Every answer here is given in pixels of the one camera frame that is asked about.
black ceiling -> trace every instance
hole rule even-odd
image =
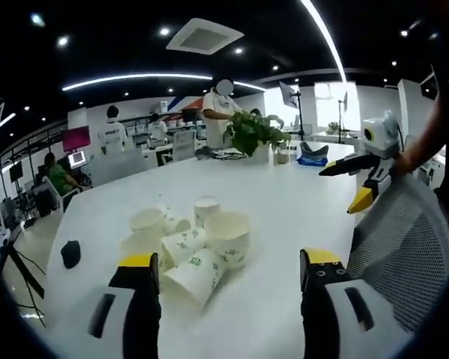
[[[79,101],[87,106],[116,102],[124,99],[125,92],[129,92],[127,99],[169,96],[169,87],[174,88],[174,96],[200,96],[209,86],[197,80],[139,79],[61,91],[64,85],[87,79],[160,71],[225,72],[253,82],[279,73],[335,67],[323,36],[299,0],[153,1],[153,5],[67,1],[39,7],[19,3],[0,4],[0,97],[5,100],[5,115],[17,113],[2,128],[1,149],[50,120],[64,119],[79,107]],[[369,76],[349,74],[349,79],[384,85],[385,76],[388,85],[395,85],[401,78],[421,82],[429,75],[423,52],[412,39],[400,36],[400,30],[418,16],[409,1],[314,0],[314,4],[344,67],[376,71]],[[39,13],[46,26],[33,26],[31,13]],[[172,35],[191,18],[208,19],[245,36],[211,56],[167,51]],[[159,36],[162,26],[171,29],[169,37]],[[56,46],[61,35],[70,36],[64,49]],[[241,55],[233,53],[238,46],[244,49]],[[392,61],[398,65],[391,66]],[[274,65],[279,66],[276,72]],[[319,80],[319,76],[301,77],[300,84]],[[241,89],[236,95],[247,93],[250,90]],[[30,111],[23,110],[26,105]]]

cup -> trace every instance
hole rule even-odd
[[[136,232],[138,230],[156,231],[162,234],[163,213],[157,208],[148,208],[136,213],[129,220],[129,228]]]
[[[163,281],[168,286],[178,285],[185,295],[203,307],[225,270],[223,261],[213,251],[202,248],[178,267],[164,273]]]
[[[157,253],[158,258],[162,256],[161,236],[156,231],[139,230],[120,243],[120,259],[145,253]]]
[[[221,211],[221,206],[214,197],[204,196],[195,202],[195,226],[204,227],[204,221]]]
[[[189,220],[184,217],[179,217],[175,215],[170,210],[170,207],[166,206],[165,204],[159,203],[156,205],[156,208],[158,208],[163,213],[164,218],[163,225],[166,236],[181,233],[184,232],[185,230],[191,230],[192,225],[189,222]]]
[[[195,228],[162,238],[163,260],[168,268],[178,266],[206,245],[204,230]]]
[[[250,224],[247,215],[239,212],[218,212],[204,222],[207,247],[215,251],[227,269],[245,265],[250,244]]]

green logo on cup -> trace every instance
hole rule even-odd
[[[200,258],[197,258],[197,257],[193,257],[189,260],[189,264],[192,264],[197,267],[201,265],[201,262],[203,262],[203,260],[201,260]]]

person in white shirt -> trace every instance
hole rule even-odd
[[[225,148],[223,133],[230,117],[242,109],[229,96],[223,96],[216,90],[217,84],[225,78],[213,77],[211,90],[203,98],[204,124],[207,127],[207,144],[212,148]]]
[[[166,139],[166,127],[165,121],[160,120],[158,114],[153,114],[150,118],[150,124],[148,125],[148,132],[152,140],[163,141]]]
[[[126,142],[125,126],[118,122],[118,108],[108,107],[106,116],[108,121],[98,132],[103,154],[123,152]]]

pink screen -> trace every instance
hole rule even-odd
[[[63,131],[63,151],[71,151],[90,144],[88,126]]]

